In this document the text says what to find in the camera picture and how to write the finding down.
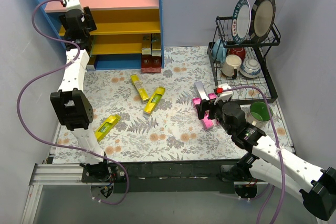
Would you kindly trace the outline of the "silver teal toothpaste box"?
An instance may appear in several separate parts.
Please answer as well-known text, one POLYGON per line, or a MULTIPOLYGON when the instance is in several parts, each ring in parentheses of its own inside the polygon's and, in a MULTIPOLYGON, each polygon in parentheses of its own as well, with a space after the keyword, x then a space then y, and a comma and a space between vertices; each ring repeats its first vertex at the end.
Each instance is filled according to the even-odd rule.
POLYGON ((90 48, 90 55, 89 55, 90 58, 93 57, 94 55, 93 50, 94 50, 95 42, 96 42, 95 36, 91 36, 91 48, 90 48))

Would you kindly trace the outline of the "yellow toothpaste box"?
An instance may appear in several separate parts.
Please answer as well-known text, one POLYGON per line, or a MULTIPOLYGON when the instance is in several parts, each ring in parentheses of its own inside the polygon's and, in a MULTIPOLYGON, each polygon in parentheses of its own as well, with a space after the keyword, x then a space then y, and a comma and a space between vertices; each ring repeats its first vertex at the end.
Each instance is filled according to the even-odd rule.
POLYGON ((141 98, 141 101, 143 103, 147 103, 149 101, 149 96, 145 90, 145 88, 143 87, 139 77, 136 74, 132 74, 131 75, 131 80, 133 85, 135 86, 135 88, 137 89, 139 96, 141 98))
POLYGON ((158 87, 144 108, 144 114, 151 115, 165 93, 164 87, 158 87))
POLYGON ((116 126, 121 117, 117 114, 110 115, 95 131, 97 142, 100 143, 105 136, 116 126))

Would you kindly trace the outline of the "silver blue R.O box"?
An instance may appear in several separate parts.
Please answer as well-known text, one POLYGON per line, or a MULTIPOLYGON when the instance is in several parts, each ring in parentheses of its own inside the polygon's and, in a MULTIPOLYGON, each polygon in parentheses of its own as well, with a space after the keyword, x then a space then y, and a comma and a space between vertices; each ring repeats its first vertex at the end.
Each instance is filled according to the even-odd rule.
POLYGON ((151 55, 154 57, 161 56, 161 35, 152 34, 151 36, 151 55))

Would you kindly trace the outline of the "yellow toothpaste box front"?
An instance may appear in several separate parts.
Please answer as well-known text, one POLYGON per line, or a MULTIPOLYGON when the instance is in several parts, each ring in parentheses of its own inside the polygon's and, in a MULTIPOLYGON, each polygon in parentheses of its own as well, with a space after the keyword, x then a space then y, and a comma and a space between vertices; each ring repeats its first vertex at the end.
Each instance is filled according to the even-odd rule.
POLYGON ((110 115, 95 131, 97 142, 100 143, 105 136, 116 126, 121 117, 117 114, 110 115))

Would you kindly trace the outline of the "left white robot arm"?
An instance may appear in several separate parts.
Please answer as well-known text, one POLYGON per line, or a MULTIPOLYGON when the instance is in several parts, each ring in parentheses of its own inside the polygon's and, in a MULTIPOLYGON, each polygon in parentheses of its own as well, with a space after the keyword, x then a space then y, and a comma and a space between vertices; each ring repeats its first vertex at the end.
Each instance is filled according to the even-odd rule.
POLYGON ((57 92, 50 95, 50 101, 61 125, 76 138, 80 148, 86 149, 82 167, 88 176, 100 182, 111 178, 112 170, 103 159, 104 151, 99 146, 92 128, 93 108, 83 92, 85 70, 90 60, 92 38, 96 30, 88 7, 68 7, 59 17, 65 28, 67 63, 64 77, 57 92))

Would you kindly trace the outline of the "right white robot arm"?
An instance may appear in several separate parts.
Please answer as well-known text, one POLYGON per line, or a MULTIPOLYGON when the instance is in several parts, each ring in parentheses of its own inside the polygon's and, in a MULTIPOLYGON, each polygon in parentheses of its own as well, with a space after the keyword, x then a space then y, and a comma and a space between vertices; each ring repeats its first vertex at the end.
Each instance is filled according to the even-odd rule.
POLYGON ((235 102, 202 100, 196 106, 199 119, 216 120, 232 141, 247 154, 237 163, 238 176, 268 182, 299 199, 315 217, 327 221, 335 211, 335 169, 312 165, 276 142, 259 129, 256 121, 247 122, 235 102))

